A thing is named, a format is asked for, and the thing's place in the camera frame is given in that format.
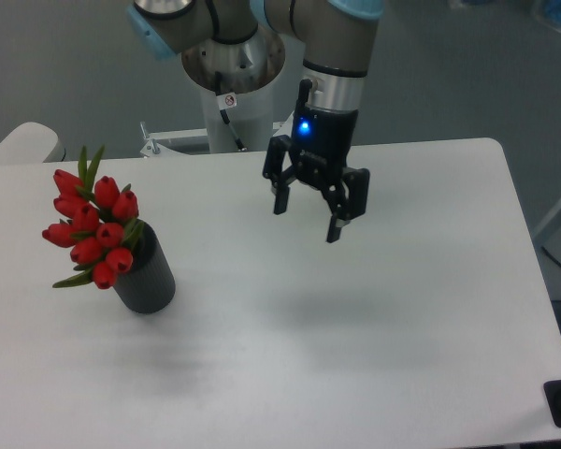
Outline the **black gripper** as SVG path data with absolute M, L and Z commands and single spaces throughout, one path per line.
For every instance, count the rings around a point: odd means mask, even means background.
M 298 178 L 318 187 L 331 218 L 326 242 L 340 239 L 342 228 L 366 213 L 370 172 L 367 168 L 347 166 L 347 154 L 358 111 L 345 113 L 295 107 L 291 137 L 270 139 L 263 167 L 263 177 L 270 180 L 275 196 L 275 215 L 287 211 L 289 185 Z

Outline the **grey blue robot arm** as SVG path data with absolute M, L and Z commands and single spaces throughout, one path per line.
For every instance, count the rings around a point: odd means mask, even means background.
M 196 63 L 199 83 L 218 95 L 267 85 L 281 38 L 303 43 L 291 132 L 269 141 L 263 175 L 276 214 L 286 211 L 294 181 L 322 194 L 328 242 L 367 207 L 369 172 L 349 167 L 347 156 L 382 13 L 380 1 L 134 1 L 127 9 L 155 56 Z

